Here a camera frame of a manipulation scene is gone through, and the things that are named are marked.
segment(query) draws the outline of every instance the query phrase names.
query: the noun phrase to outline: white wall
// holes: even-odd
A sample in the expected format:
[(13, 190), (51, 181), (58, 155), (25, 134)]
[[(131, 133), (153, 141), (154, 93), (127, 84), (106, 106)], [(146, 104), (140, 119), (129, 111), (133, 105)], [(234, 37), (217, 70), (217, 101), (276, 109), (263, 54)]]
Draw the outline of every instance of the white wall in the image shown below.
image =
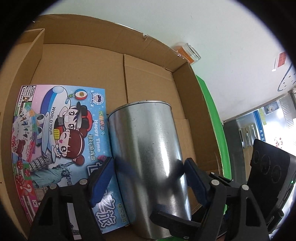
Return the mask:
[(277, 91), (290, 63), (271, 72), (282, 47), (252, 13), (232, 0), (64, 0), (45, 13), (109, 20), (168, 46), (189, 42), (202, 57), (193, 69), (206, 82), (221, 120), (290, 88)]

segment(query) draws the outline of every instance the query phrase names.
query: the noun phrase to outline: metal can rim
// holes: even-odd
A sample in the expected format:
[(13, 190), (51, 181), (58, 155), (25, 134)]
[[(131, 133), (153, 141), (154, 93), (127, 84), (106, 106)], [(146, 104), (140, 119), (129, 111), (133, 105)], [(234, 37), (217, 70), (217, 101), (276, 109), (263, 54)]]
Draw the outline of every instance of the metal can rim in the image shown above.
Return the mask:
[(131, 105), (135, 105), (135, 104), (144, 104), (144, 103), (161, 103), (161, 104), (167, 104), (171, 109), (171, 105), (165, 101), (161, 101), (161, 100), (141, 100), (141, 101), (136, 101), (136, 102), (132, 102), (132, 103), (129, 103), (129, 104), (124, 104), (118, 108), (116, 108), (114, 111), (112, 111), (109, 116), (108, 116), (108, 120), (109, 120), (109, 117), (115, 113), (116, 111), (120, 110), (120, 109), (123, 109), (125, 107), (128, 107), (128, 106), (131, 106)]

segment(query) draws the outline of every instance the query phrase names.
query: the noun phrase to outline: red dice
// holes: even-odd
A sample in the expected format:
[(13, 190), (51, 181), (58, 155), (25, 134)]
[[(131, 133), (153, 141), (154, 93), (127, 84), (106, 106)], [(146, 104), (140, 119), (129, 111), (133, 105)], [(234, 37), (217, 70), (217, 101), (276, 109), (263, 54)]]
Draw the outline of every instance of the red dice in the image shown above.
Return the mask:
[(26, 177), (31, 176), (31, 172), (30, 172), (30, 170), (28, 168), (25, 168), (24, 174), (26, 175)]
[(25, 179), (24, 179), (24, 177), (23, 177), (21, 174), (17, 174), (17, 175), (15, 176), (15, 180), (16, 180), (16, 182), (17, 182), (18, 184), (20, 184), (21, 186), (24, 185), (24, 183), (25, 183)]
[(17, 168), (20, 169), (20, 170), (24, 168), (24, 164), (22, 163), (22, 160), (21, 159), (19, 159), (17, 161)]

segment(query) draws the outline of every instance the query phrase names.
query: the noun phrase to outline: brown hair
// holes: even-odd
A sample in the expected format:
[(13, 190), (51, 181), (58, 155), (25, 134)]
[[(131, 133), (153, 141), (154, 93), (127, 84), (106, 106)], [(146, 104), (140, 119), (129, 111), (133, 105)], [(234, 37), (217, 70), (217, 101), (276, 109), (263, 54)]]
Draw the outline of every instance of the brown hair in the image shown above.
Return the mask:
[(67, 158), (75, 159), (77, 165), (84, 163), (84, 156), (82, 152), (84, 150), (84, 137), (87, 135), (86, 129), (80, 128), (79, 131), (74, 129), (70, 130), (69, 147), (67, 152)]

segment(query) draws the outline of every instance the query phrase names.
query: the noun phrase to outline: blue gripper pad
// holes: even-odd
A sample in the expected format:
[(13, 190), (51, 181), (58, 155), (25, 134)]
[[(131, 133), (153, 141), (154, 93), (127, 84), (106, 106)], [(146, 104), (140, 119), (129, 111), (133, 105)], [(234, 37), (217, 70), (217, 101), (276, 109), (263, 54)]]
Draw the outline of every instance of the blue gripper pad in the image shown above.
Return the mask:
[(114, 174), (114, 159), (112, 157), (108, 157), (99, 169), (91, 173), (88, 185), (89, 203), (91, 207), (94, 207), (102, 200), (105, 190)]
[(188, 186), (192, 188), (197, 201), (204, 207), (207, 207), (210, 204), (208, 192), (211, 187), (211, 178), (207, 175), (206, 172), (200, 170), (197, 167), (192, 158), (187, 158), (185, 160), (184, 170)]

